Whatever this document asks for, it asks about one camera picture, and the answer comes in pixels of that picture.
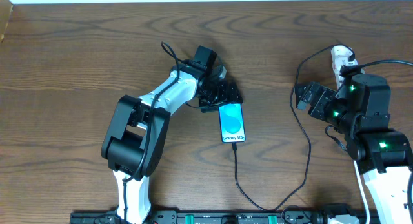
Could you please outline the blue Galaxy smartphone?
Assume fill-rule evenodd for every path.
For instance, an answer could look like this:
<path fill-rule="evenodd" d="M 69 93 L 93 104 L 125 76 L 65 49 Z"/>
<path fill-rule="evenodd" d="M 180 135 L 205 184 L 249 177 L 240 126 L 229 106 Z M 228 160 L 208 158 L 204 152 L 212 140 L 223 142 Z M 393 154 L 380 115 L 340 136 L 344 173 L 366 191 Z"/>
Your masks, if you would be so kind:
<path fill-rule="evenodd" d="M 239 143 L 246 140 L 241 104 L 219 107 L 219 120 L 223 143 Z"/>

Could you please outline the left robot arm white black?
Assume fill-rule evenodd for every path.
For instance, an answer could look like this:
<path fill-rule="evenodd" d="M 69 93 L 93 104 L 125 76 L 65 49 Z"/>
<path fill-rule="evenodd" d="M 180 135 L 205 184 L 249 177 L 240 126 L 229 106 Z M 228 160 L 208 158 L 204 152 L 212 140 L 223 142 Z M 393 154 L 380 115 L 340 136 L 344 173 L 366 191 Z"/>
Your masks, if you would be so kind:
<path fill-rule="evenodd" d="M 175 61 L 168 79 L 146 95 L 124 95 L 117 102 L 101 147 L 118 184 L 121 223 L 143 223 L 151 211 L 149 179 L 174 112 L 195 97 L 202 113 L 243 101 L 236 84 L 226 80 L 225 67 L 215 65 L 215 51 L 199 46 L 193 58 L 181 60 L 168 44 L 161 46 Z"/>

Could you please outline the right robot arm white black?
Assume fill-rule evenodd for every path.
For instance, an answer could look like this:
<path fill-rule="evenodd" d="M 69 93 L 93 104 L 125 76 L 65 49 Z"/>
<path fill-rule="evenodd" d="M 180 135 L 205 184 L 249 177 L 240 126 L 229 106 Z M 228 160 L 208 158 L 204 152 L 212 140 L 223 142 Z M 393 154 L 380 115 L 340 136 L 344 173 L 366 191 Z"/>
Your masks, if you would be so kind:
<path fill-rule="evenodd" d="M 294 88 L 296 108 L 344 135 L 347 154 L 373 197 L 381 223 L 411 223 L 412 149 L 389 127 L 391 91 L 384 77 L 349 74 L 338 90 L 311 81 Z"/>

